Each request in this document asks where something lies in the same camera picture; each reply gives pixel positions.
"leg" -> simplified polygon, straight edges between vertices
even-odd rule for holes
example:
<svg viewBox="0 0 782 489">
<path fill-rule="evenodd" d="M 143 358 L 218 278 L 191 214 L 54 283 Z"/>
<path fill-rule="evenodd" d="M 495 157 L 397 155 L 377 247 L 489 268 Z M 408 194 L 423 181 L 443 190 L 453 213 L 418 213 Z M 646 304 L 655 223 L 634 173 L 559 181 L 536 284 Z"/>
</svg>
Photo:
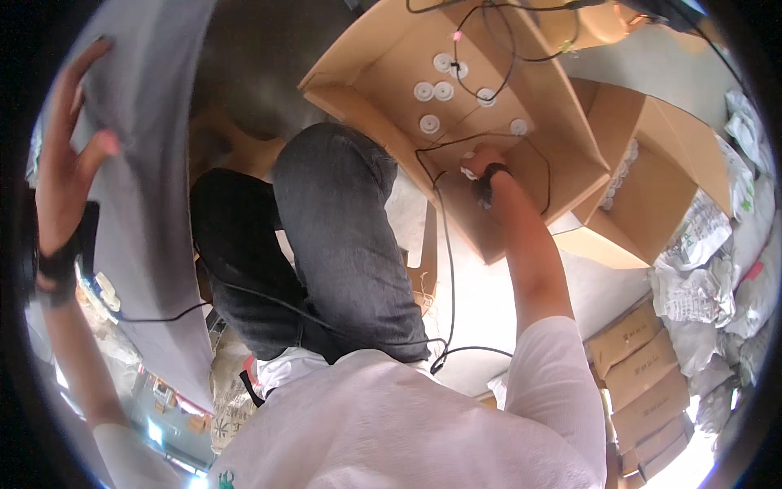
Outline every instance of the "leg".
<svg viewBox="0 0 782 489">
<path fill-rule="evenodd" d="M 299 133 L 274 166 L 274 196 L 308 301 L 345 352 L 377 348 L 403 362 L 429 357 L 384 205 L 396 161 L 338 124 Z"/>
<path fill-rule="evenodd" d="M 299 309 L 304 288 L 280 251 L 271 185 L 225 169 L 206 172 L 190 194 L 193 238 L 206 265 L 214 308 L 260 360 L 307 344 L 313 324 L 294 311 L 233 286 L 266 293 Z"/>
</svg>

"person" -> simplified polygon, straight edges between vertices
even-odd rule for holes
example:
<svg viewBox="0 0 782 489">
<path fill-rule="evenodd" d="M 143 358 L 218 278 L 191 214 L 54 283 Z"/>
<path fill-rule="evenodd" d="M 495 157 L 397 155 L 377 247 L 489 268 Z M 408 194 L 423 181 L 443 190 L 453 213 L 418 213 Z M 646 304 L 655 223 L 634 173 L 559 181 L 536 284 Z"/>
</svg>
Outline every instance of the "person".
<svg viewBox="0 0 782 489">
<path fill-rule="evenodd" d="M 110 49 L 92 44 L 54 88 L 36 194 L 45 260 L 73 235 L 103 160 L 121 151 L 107 129 L 81 154 L 69 143 L 80 79 Z M 502 162 L 492 146 L 474 153 L 462 164 L 476 175 Z M 405 365 L 430 351 L 383 208 L 395 176 L 369 138 L 317 124 L 280 153 L 273 187 L 220 169 L 195 183 L 193 235 L 214 307 L 259 359 L 266 401 L 211 467 L 211 487 L 604 486 L 601 399 L 557 248 L 530 198 L 509 173 L 490 178 L 517 311 L 501 411 Z M 38 275 L 41 295 L 70 292 L 45 307 L 48 334 L 114 484 L 186 485 L 130 429 L 65 282 Z"/>
</svg>

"gray fabric sheet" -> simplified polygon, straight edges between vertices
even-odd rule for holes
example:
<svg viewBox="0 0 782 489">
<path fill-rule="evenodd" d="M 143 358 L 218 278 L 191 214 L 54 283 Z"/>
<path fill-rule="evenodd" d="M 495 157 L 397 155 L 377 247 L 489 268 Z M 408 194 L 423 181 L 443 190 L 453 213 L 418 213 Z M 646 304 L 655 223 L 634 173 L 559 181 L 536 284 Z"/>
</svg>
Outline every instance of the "gray fabric sheet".
<svg viewBox="0 0 782 489">
<path fill-rule="evenodd" d="M 90 199 L 101 205 L 95 271 L 128 318 L 166 318 L 200 302 L 188 215 L 185 148 L 193 79 L 215 0 L 106 0 L 71 55 L 96 36 L 116 40 L 84 80 L 74 148 L 111 128 L 122 154 L 107 160 Z M 47 110 L 42 114 L 47 121 Z M 144 366 L 211 410 L 212 362 L 200 310 L 176 322 L 120 323 Z"/>
</svg>

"floor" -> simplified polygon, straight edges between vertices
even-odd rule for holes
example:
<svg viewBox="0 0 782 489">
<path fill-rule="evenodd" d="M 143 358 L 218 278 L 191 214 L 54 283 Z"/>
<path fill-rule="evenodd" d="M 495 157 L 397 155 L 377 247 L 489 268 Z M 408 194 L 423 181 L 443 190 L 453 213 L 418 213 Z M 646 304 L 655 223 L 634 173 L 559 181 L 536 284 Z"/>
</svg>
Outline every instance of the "floor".
<svg viewBox="0 0 782 489">
<path fill-rule="evenodd" d="M 221 2 L 207 33 L 192 110 L 216 103 L 244 132 L 260 139 L 290 136 L 322 120 L 324 114 L 304 102 L 295 87 L 320 53 L 350 25 L 353 14 L 340 0 L 307 1 L 311 9 L 279 12 L 266 9 L 274 2 L 265 2 L 263 11 L 236 0 Z M 726 120 L 723 93 L 736 83 L 708 47 L 700 52 L 688 49 L 663 29 L 647 26 L 616 45 L 571 53 L 560 62 L 571 76 L 658 96 L 722 132 Z M 400 172 L 386 209 L 400 246 L 411 252 L 413 266 L 420 256 L 425 207 L 425 197 Z M 452 346 L 513 351 L 515 309 L 506 262 L 485 266 L 460 236 L 453 235 L 451 240 L 456 282 Z M 617 271 L 568 253 L 561 253 L 561 257 L 584 338 L 649 290 L 643 269 Z M 425 316 L 430 337 L 447 337 L 449 332 L 452 303 L 448 271 L 440 222 L 438 290 L 435 307 Z M 486 392 L 486 381 L 507 365 L 508 359 L 499 354 L 459 352 L 449 358 L 439 379 L 475 396 Z"/>
</svg>

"green logo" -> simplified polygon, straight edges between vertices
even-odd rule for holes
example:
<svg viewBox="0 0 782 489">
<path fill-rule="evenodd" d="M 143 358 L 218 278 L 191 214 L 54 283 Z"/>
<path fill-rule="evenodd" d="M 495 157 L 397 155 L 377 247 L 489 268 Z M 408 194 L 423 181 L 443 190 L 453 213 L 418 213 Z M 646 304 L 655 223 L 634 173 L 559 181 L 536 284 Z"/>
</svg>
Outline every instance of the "green logo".
<svg viewBox="0 0 782 489">
<path fill-rule="evenodd" d="M 228 473 L 231 473 L 231 480 L 228 480 Z M 234 473 L 226 470 L 217 476 L 217 489 L 234 489 Z"/>
</svg>

